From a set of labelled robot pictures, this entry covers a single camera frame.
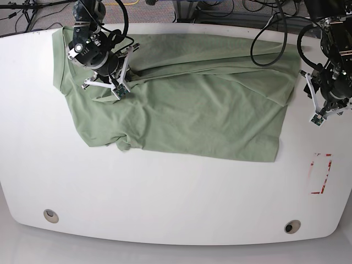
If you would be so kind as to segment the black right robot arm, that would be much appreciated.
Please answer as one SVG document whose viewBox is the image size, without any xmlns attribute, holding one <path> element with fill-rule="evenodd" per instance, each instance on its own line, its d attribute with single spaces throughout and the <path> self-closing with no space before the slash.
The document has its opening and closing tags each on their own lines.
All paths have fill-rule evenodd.
<svg viewBox="0 0 352 264">
<path fill-rule="evenodd" d="M 122 10 L 123 30 L 108 30 L 103 19 L 106 8 L 102 1 L 76 1 L 73 8 L 75 24 L 67 57 L 80 67 L 93 71 L 81 88 L 100 87 L 111 92 L 111 97 L 98 100 L 119 101 L 131 92 L 126 80 L 132 53 L 140 44 L 128 36 L 129 17 L 122 1 L 116 1 Z"/>
</svg>

